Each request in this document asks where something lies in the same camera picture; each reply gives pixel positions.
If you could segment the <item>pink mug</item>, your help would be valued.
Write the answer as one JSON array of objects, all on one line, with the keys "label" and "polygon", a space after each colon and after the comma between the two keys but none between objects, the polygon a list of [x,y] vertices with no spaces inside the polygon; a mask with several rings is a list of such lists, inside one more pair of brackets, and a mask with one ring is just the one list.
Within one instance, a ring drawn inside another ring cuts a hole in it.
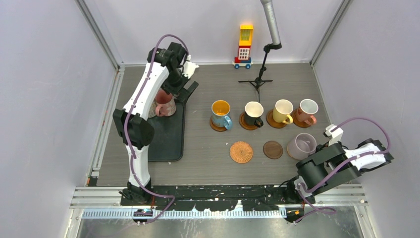
[{"label": "pink mug", "polygon": [[158,117],[170,117],[176,112],[174,96],[167,94],[164,90],[159,90],[155,97],[155,113]]}]

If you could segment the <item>black tripod microphone stand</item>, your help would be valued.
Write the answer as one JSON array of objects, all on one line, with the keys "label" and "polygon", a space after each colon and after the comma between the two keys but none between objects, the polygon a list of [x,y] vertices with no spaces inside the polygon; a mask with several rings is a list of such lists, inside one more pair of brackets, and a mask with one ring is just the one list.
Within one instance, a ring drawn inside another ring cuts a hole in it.
[{"label": "black tripod microphone stand", "polygon": [[258,102],[259,103],[261,102],[261,93],[260,93],[261,86],[264,85],[267,82],[272,82],[273,81],[273,80],[263,80],[262,79],[262,76],[263,76],[264,72],[266,71],[265,63],[266,63],[267,56],[268,56],[268,54],[270,53],[271,50],[279,50],[281,48],[282,48],[281,43],[279,43],[279,44],[271,43],[271,44],[265,45],[264,48],[263,48],[263,51],[264,51],[265,55],[264,55],[264,58],[263,58],[263,62],[262,62],[258,77],[256,77],[255,80],[240,80],[240,81],[238,81],[239,83],[250,83],[254,87],[254,89],[256,90],[256,92],[258,94]]}]

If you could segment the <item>white mug terracotta handle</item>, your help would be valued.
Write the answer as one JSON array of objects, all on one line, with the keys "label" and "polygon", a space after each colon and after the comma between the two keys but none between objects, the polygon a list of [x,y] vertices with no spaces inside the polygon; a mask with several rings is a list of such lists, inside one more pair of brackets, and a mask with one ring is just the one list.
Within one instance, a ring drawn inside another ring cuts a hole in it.
[{"label": "white mug terracotta handle", "polygon": [[310,116],[314,116],[318,112],[318,104],[312,99],[303,99],[297,110],[298,121],[305,121]]}]

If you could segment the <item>cream white mug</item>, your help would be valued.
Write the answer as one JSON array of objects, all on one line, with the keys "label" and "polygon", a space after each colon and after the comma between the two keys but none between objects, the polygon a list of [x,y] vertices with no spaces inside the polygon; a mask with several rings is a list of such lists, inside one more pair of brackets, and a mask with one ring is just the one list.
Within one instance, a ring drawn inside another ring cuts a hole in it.
[{"label": "cream white mug", "polygon": [[244,108],[244,122],[246,125],[262,127],[263,120],[261,116],[263,115],[264,109],[259,102],[251,101],[245,105]]}]

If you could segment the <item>white mug yellow handle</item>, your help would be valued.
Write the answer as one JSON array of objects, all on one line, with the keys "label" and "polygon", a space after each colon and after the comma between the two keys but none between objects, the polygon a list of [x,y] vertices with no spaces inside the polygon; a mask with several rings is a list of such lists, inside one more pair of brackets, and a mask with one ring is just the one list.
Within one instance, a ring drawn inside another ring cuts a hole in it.
[{"label": "white mug yellow handle", "polygon": [[278,100],[275,103],[272,117],[277,123],[291,124],[293,123],[293,118],[291,116],[293,109],[293,105],[290,101],[286,99]]}]

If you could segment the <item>brown wooden coaster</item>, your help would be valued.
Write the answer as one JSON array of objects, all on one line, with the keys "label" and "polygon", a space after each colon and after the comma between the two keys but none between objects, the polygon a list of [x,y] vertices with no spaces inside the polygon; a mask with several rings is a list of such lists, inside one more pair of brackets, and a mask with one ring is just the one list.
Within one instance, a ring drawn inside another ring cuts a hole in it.
[{"label": "brown wooden coaster", "polygon": [[277,128],[277,129],[284,128],[284,127],[287,125],[287,124],[282,123],[282,122],[276,122],[276,121],[273,119],[273,109],[271,109],[271,110],[267,113],[267,115],[266,115],[266,121],[267,121],[267,123],[268,123],[271,127],[273,127],[273,128]]},{"label": "brown wooden coaster", "polygon": [[246,122],[245,122],[245,113],[244,112],[242,112],[240,114],[240,116],[239,116],[239,124],[245,130],[256,130],[256,129],[258,129],[258,127],[255,126],[255,125],[248,125],[248,124],[246,124]]},{"label": "brown wooden coaster", "polygon": [[314,116],[310,116],[305,121],[298,121],[297,110],[293,111],[292,118],[293,118],[293,124],[295,124],[296,126],[301,127],[301,128],[308,128],[308,127],[317,123],[316,117],[314,117]]},{"label": "brown wooden coaster", "polygon": [[210,126],[213,130],[218,132],[224,132],[227,131],[227,128],[225,127],[225,119],[224,118],[210,118]]}]

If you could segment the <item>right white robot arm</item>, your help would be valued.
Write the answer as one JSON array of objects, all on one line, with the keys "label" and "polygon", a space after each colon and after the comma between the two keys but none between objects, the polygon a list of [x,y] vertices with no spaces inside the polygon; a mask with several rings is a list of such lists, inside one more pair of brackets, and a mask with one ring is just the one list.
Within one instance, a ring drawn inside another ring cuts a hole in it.
[{"label": "right white robot arm", "polygon": [[298,175],[288,180],[282,191],[289,204],[311,203],[315,195],[388,165],[394,157],[379,140],[367,139],[355,149],[347,149],[340,142],[317,146],[315,153],[296,164]]}]

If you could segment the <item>blue mug orange inside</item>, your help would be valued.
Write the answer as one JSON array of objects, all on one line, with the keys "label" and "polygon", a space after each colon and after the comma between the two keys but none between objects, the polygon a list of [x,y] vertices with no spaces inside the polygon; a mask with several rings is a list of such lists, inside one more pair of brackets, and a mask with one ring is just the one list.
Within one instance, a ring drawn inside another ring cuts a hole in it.
[{"label": "blue mug orange inside", "polygon": [[230,117],[230,104],[224,100],[217,100],[213,102],[211,106],[211,117],[214,118],[224,118],[225,119],[225,127],[227,130],[231,130],[233,127],[233,121]]}]

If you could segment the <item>lilac mug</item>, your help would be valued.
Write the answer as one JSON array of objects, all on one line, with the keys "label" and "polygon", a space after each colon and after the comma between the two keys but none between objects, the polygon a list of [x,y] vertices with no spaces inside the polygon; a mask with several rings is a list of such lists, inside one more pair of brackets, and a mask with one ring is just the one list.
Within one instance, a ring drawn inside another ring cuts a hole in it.
[{"label": "lilac mug", "polygon": [[316,146],[316,139],[309,133],[300,133],[287,144],[289,152],[296,160],[303,160],[314,154]]}]

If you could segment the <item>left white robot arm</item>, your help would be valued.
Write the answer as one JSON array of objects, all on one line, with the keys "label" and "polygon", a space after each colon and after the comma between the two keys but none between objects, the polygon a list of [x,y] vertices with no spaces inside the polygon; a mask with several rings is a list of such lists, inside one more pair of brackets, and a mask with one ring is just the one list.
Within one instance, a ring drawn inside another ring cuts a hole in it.
[{"label": "left white robot arm", "polygon": [[130,176],[122,196],[140,205],[147,205],[154,195],[151,192],[148,150],[155,129],[148,122],[149,110],[158,92],[172,94],[181,105],[186,104],[199,85],[193,82],[189,88],[184,87],[198,68],[188,56],[187,48],[175,42],[170,43],[168,49],[153,48],[132,97],[123,109],[113,112],[113,121],[129,156]]}]

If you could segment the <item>black plastic tray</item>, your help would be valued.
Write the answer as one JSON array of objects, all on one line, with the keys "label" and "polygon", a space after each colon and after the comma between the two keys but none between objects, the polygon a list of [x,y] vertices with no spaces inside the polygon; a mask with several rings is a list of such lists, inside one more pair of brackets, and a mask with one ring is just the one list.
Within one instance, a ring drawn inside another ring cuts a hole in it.
[{"label": "black plastic tray", "polygon": [[175,105],[176,112],[172,116],[148,119],[155,130],[148,150],[149,162],[175,162],[183,156],[185,105],[177,99]]}]

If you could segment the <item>white floral mug orange inside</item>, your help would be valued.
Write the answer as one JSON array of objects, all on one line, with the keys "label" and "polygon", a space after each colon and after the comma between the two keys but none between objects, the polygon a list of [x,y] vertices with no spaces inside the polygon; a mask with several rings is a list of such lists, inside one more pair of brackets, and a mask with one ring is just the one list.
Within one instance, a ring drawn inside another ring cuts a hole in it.
[{"label": "white floral mug orange inside", "polygon": [[148,118],[153,118],[156,116],[156,108],[157,108],[157,103],[155,100],[153,100],[149,112],[148,112]]}]

